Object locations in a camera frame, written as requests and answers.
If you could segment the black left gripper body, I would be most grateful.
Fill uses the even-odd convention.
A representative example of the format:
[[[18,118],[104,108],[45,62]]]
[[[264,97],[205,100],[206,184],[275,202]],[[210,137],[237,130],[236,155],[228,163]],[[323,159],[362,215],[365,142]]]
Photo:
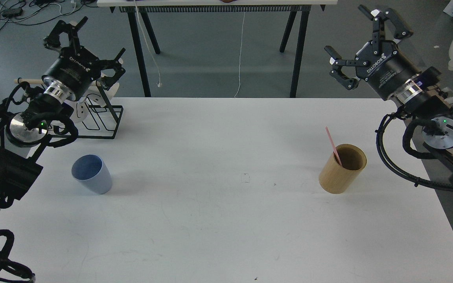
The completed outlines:
[[[73,47],[63,47],[42,80],[47,86],[52,82],[60,82],[69,89],[68,100],[79,101],[92,82],[101,75],[99,68],[94,66],[98,59],[84,47],[79,51],[75,51]]]

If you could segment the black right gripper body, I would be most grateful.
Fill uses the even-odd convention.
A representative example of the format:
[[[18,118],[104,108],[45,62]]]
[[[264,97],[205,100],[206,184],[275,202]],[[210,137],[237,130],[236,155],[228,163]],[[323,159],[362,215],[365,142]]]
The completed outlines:
[[[399,87],[422,73],[401,51],[397,43],[386,40],[374,54],[373,45],[366,43],[356,54],[368,66],[356,67],[356,76],[363,79],[384,101],[390,99]]]

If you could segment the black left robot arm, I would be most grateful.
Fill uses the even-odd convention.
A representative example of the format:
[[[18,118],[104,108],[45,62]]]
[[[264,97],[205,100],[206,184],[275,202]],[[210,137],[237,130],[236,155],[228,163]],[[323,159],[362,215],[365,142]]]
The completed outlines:
[[[41,79],[16,79],[16,87],[0,104],[0,209],[20,200],[34,184],[43,167],[37,160],[47,147],[64,147],[83,136],[76,126],[85,115],[94,113],[96,129],[105,126],[100,113],[110,113],[114,128],[109,136],[86,139],[114,139],[123,107],[112,105],[124,75],[122,48],[114,59],[99,59],[81,45],[78,32],[88,21],[60,20],[43,45],[58,58]],[[34,283],[32,270],[9,259],[14,233],[0,230],[0,272],[16,277],[16,283]],[[11,279],[1,278],[10,283]]]

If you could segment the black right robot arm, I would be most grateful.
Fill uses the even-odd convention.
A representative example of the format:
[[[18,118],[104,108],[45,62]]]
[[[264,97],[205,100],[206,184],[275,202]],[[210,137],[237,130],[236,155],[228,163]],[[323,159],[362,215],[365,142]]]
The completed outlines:
[[[365,81],[383,100],[399,104],[397,111],[387,114],[376,130],[376,150],[385,166],[414,186],[453,192],[453,103],[444,100],[439,87],[440,72],[430,67],[421,71],[401,53],[394,40],[385,37],[385,22],[395,27],[394,38],[403,40],[413,35],[412,29],[394,9],[371,11],[364,5],[358,9],[372,22],[372,39],[358,50],[353,60],[342,59],[332,46],[325,46],[331,57],[331,77],[347,90]],[[438,160],[451,176],[447,183],[434,182],[412,175],[388,156],[384,133],[394,119],[410,120],[401,146],[419,160]]]

